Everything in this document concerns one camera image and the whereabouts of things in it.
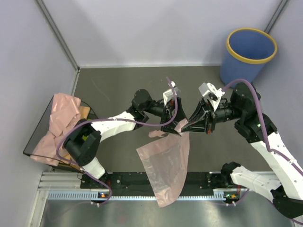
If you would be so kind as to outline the pink plastic trash bag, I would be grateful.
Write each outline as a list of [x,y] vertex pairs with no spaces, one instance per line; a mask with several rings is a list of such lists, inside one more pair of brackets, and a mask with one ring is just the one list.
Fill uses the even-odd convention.
[[185,184],[190,136],[181,128],[186,123],[187,119],[183,119],[177,124],[177,134],[151,131],[149,137],[158,139],[137,149],[160,208],[174,203]]
[[81,99],[64,93],[54,94],[47,133],[30,156],[36,162],[57,166],[56,148],[63,137],[80,120]]

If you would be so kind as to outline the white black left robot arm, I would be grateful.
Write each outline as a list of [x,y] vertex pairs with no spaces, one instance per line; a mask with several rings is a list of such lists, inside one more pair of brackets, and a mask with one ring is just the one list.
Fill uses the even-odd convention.
[[139,89],[131,106],[121,114],[105,121],[79,120],[76,129],[65,139],[63,148],[81,169],[91,175],[91,182],[96,187],[105,186],[106,171],[96,157],[100,142],[119,133],[142,127],[149,119],[148,113],[160,117],[161,131],[177,134],[175,127],[186,115],[182,109],[181,98],[174,96],[173,92],[178,92],[178,88],[165,91],[163,99],[156,101],[147,90]]

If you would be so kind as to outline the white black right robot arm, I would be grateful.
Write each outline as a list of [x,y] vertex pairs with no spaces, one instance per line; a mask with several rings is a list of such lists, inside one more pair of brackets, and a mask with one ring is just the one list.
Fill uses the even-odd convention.
[[211,83],[199,87],[202,99],[182,132],[210,134],[216,124],[236,120],[237,132],[265,159],[277,179],[269,179],[230,162],[222,166],[221,184],[243,186],[262,195],[285,217],[303,215],[303,169],[291,155],[277,127],[262,113],[260,94],[244,79],[216,89]]

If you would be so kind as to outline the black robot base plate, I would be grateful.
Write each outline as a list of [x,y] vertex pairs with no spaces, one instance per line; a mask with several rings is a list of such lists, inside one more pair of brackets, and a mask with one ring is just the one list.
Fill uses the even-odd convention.
[[[113,172],[101,177],[114,196],[153,196],[145,172]],[[213,195],[215,189],[239,192],[240,186],[227,182],[220,172],[188,172],[181,196]]]

